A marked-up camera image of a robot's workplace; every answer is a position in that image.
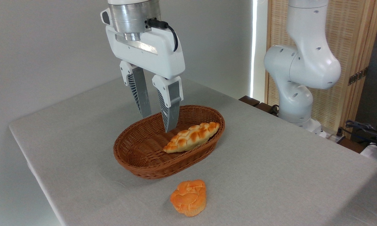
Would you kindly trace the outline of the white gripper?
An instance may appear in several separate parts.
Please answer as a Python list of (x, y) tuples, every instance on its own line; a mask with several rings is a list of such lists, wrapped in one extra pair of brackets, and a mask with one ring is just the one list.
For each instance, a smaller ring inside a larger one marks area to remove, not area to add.
[(113, 27), (106, 26), (107, 37), (114, 55), (123, 60), (121, 69), (124, 84), (132, 95), (143, 118), (151, 115), (144, 70), (155, 73), (152, 83), (157, 89), (165, 132), (177, 126), (180, 101), (184, 99), (180, 74), (185, 70), (181, 46), (174, 52), (174, 36), (170, 30), (141, 33), (139, 41), (126, 40)]

